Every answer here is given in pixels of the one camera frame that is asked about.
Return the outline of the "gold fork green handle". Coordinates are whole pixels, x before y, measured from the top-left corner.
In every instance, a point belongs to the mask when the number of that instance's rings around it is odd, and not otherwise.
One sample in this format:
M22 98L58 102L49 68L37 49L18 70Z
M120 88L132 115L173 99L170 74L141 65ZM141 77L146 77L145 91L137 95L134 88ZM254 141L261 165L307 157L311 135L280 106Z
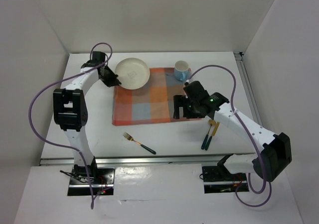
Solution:
M123 136L124 136L124 138L127 139L128 141L131 141L131 142L136 143L137 145L139 145L140 147L142 147L143 149L145 149L145 150L148 151L149 153L151 153L151 154L153 154L153 155L156 155L156 154L157 154L153 149L151 149L151 148L147 147L146 145L141 144L140 142L136 141L136 140L135 140L131 135L129 135L128 133L124 132L124 133L123 133Z

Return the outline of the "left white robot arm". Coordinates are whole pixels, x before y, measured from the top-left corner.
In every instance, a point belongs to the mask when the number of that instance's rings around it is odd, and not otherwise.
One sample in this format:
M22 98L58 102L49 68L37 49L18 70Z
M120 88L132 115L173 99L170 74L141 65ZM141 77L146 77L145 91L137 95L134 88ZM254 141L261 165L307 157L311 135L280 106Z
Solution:
M121 84L106 61L91 59L81 66L79 76L73 78L70 84L53 92L54 121L64 131L72 148L75 175L88 184L98 179L99 171L85 130L88 121L85 95L99 80L107 87Z

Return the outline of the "checkered orange blue cloth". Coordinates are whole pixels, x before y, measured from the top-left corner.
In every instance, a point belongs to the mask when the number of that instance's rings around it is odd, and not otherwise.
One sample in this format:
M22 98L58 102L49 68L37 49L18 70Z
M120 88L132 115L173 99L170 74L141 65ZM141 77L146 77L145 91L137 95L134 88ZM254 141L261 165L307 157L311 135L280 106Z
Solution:
M151 68L148 82L136 90L114 89L112 125L126 126L187 121L173 118L175 95L183 95L183 84L174 68Z

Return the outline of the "gold knife green handle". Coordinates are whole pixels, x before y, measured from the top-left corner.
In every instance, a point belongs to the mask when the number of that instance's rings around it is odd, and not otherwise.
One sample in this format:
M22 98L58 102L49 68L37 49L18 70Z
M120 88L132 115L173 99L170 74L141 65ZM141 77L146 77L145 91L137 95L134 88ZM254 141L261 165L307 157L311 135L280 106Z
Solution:
M209 146L210 146L210 143L212 141L212 138L216 135L217 133L217 130L219 128L219 125L220 123L219 122L216 122L216 125L213 126L213 131L211 132L211 134L209 133L209 136L208 136L208 140L207 140L207 143L206 143L206 146L204 148L204 150L208 150Z

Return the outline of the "cream round plate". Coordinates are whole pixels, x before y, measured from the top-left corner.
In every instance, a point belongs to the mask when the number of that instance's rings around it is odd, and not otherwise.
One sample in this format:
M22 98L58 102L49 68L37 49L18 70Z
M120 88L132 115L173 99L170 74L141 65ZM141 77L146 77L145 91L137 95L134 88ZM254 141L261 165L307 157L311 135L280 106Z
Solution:
M136 90L143 87L150 78L148 65L138 58L127 58L120 61L114 70L118 75L120 86L128 90Z

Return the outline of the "light blue mug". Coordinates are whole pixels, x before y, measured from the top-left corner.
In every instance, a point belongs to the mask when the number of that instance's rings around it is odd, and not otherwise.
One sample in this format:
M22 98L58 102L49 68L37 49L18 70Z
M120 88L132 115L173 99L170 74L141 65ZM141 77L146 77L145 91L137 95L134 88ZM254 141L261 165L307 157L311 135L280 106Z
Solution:
M185 61L177 61L174 66L174 77L176 80L185 82L188 79L189 64Z

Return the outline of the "gold spoon green handle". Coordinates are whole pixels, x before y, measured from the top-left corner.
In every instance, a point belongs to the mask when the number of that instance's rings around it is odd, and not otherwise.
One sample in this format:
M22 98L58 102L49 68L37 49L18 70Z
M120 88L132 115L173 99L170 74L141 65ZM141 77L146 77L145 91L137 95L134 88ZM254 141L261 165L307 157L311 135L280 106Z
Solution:
M205 138L204 138L204 140L203 140L203 142L202 142L202 145L201 145L201 149L202 149L202 150L203 150L203 149L205 148L205 146L206 146L206 143L207 143L207 140L208 140L208 136L209 136L210 130L211 130L211 128L212 128L214 125L216 125L216 121L210 119L208 123L209 123L209 130L208 130L208 132L207 132L207 134L206 134L206 136L205 136Z

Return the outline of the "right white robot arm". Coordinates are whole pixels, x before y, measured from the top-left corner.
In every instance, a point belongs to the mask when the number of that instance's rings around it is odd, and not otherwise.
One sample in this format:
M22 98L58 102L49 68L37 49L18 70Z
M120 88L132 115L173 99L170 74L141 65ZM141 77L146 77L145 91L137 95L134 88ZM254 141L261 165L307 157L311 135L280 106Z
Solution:
M180 108L187 119L208 116L253 144L253 154L229 154L218 162L217 174L222 180L229 180L237 173L255 173L273 182L292 161L290 138L286 134L275 134L263 128L233 108L220 93L206 96L199 102L186 95L175 95L173 103L175 119L180 118Z

